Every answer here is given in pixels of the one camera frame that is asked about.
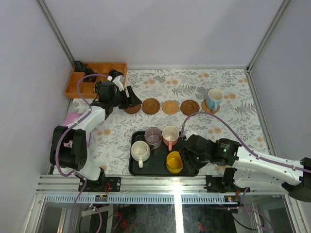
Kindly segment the woven rattan coaster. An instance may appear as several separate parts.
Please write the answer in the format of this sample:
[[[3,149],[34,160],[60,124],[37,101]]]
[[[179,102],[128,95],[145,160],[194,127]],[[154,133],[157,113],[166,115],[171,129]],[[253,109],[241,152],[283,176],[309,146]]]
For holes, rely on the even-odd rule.
[[[220,110],[220,106],[217,107],[216,110],[211,110],[207,107],[206,105],[206,100],[203,100],[202,103],[201,103],[201,106],[202,106],[202,109],[205,111],[205,112],[208,112],[208,113],[211,113],[211,114],[215,114],[217,112],[219,112]]]
[[[174,100],[167,100],[163,103],[162,110],[165,114],[173,115],[178,112],[179,105]]]

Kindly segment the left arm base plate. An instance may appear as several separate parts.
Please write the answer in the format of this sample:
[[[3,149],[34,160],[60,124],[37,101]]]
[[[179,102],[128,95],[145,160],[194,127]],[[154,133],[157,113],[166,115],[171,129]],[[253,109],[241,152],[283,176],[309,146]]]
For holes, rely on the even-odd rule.
[[[117,193],[121,189],[121,177],[105,177],[104,181],[87,180],[84,192]]]

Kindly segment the large brown wooden coaster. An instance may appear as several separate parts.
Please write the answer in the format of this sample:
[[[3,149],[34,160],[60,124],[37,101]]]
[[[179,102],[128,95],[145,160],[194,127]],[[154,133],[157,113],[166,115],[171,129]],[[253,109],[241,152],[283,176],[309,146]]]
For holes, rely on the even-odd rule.
[[[124,111],[128,114],[135,114],[137,113],[139,110],[141,109],[141,104],[139,105],[136,105],[134,107],[129,107],[129,108],[126,108],[124,109]]]

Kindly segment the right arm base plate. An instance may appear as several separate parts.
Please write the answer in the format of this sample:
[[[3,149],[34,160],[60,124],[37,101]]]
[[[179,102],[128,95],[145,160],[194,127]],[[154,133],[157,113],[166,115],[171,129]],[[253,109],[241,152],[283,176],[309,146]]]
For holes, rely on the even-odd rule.
[[[237,187],[234,184],[234,179],[231,177],[213,177],[206,176],[206,187],[207,192],[210,193],[226,193],[236,192]]]

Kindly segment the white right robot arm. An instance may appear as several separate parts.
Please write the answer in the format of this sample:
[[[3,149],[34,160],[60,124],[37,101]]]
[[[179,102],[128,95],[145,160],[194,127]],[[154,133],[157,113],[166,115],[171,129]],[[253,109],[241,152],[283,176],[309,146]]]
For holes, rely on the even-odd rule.
[[[178,143],[184,168],[197,171],[207,164],[225,167],[218,192],[235,188],[287,193],[291,198],[310,202],[311,160],[288,160],[259,153],[244,143],[221,138],[216,142],[199,135],[182,135]]]

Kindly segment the small brown wooden coaster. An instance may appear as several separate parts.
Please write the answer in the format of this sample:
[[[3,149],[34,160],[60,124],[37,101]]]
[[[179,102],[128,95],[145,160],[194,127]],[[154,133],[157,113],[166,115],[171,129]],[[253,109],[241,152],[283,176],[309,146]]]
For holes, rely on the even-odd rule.
[[[148,115],[156,114],[160,110],[160,103],[154,98],[146,99],[142,103],[142,110]]]

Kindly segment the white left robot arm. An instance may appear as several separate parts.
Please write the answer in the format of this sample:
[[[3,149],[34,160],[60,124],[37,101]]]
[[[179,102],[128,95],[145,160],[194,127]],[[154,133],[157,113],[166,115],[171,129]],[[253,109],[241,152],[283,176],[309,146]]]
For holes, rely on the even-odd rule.
[[[53,131],[50,163],[58,172],[67,177],[76,174],[90,180],[95,191],[106,187],[106,179],[101,176],[101,168],[88,159],[87,137],[96,126],[105,121],[115,107],[127,109],[142,104],[131,86],[121,87],[117,82],[98,82],[97,98],[86,102],[89,111],[66,126],[57,126]]]

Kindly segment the light blue ceramic mug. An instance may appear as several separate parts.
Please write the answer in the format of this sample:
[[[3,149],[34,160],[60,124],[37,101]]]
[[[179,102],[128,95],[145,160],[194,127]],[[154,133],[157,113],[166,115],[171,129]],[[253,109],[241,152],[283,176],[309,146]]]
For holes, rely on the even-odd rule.
[[[223,93],[219,89],[211,89],[208,92],[207,99],[206,99],[206,105],[207,107],[212,110],[216,111],[217,108],[220,106],[220,103],[223,99]]]

